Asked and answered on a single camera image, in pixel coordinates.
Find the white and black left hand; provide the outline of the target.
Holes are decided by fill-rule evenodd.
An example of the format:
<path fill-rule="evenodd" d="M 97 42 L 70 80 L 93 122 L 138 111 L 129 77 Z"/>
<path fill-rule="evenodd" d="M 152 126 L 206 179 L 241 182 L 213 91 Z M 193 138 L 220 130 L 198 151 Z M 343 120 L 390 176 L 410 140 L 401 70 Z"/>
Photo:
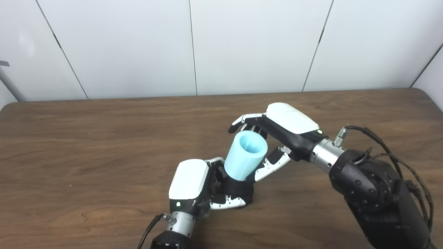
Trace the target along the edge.
<path fill-rule="evenodd" d="M 234 180 L 224 169 L 225 160 L 189 159 L 179 163 L 168 192 L 170 213 L 195 219 L 211 210 L 240 209 L 253 202 L 253 185 Z"/>

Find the white and black right hand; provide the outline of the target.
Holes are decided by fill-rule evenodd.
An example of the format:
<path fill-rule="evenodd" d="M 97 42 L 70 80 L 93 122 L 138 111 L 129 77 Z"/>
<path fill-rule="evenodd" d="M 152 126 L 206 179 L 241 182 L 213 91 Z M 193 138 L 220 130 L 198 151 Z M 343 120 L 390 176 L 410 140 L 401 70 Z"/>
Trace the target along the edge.
<path fill-rule="evenodd" d="M 264 139 L 270 135 L 282 144 L 266 156 L 246 177 L 247 183 L 262 180 L 290 160 L 310 162 L 315 146 L 328 139 L 316 122 L 282 102 L 269 104 L 263 113 L 241 115 L 234 120 L 228 132 L 234 133 L 239 127 L 242 130 L 250 129 Z"/>

